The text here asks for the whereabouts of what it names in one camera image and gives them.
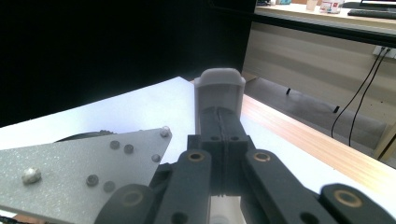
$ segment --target wooden table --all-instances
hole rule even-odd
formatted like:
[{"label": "wooden table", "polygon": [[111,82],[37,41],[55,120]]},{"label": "wooden table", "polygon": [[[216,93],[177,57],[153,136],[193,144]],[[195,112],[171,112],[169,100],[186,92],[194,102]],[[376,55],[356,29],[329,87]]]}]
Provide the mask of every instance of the wooden table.
[{"label": "wooden table", "polygon": [[249,96],[242,114],[363,186],[383,195],[396,190],[396,170]]}]

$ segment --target metal plate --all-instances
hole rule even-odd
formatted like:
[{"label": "metal plate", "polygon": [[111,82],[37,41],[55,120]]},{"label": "metal plate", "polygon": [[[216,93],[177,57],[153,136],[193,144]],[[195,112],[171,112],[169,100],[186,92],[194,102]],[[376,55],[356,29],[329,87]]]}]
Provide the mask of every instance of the metal plate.
[{"label": "metal plate", "polygon": [[[2,150],[0,209],[56,223],[93,223],[116,189],[149,184],[172,138],[165,135],[165,129],[155,129]],[[131,154],[124,151],[128,144],[134,146]],[[25,185],[21,177],[29,167],[40,169],[42,178]],[[87,185],[89,175],[99,177],[96,186]],[[104,191],[107,181],[115,183],[111,192]]]}]

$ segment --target white table surface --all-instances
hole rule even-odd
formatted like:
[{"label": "white table surface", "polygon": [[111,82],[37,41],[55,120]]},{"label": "white table surface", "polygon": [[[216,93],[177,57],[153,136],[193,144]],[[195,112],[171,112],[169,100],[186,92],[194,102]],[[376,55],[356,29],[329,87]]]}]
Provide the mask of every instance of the white table surface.
[{"label": "white table surface", "polygon": [[[274,152],[307,188],[319,192],[326,184],[347,184],[364,192],[396,217],[394,192],[390,192],[389,197],[373,192],[243,115],[241,122],[256,148]],[[193,85],[181,77],[4,127],[0,129],[0,150],[51,143],[76,133],[100,130],[128,133],[162,126],[168,126],[173,134],[162,163],[175,162],[186,150],[187,135],[195,132]]]}]

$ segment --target black background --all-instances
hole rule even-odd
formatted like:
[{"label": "black background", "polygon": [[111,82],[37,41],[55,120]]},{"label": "black background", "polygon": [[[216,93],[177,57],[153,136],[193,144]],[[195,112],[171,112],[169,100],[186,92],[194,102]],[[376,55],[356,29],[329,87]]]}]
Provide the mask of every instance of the black background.
[{"label": "black background", "polygon": [[249,29],[202,0],[2,1],[0,127],[207,68],[241,71]]}]

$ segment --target electrical outlet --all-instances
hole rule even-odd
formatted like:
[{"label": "electrical outlet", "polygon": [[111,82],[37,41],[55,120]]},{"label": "electrical outlet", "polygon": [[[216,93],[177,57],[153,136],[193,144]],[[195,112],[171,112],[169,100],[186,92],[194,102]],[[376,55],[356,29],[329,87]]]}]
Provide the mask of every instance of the electrical outlet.
[{"label": "electrical outlet", "polygon": [[[378,55],[379,52],[381,51],[381,48],[382,48],[381,46],[376,46],[373,51],[373,54]],[[390,49],[390,48],[385,48],[384,50],[382,50],[381,55],[384,55],[384,53],[387,52],[387,49]],[[390,52],[388,52],[385,57],[386,58],[395,58],[396,57],[396,49],[390,49]]]}]

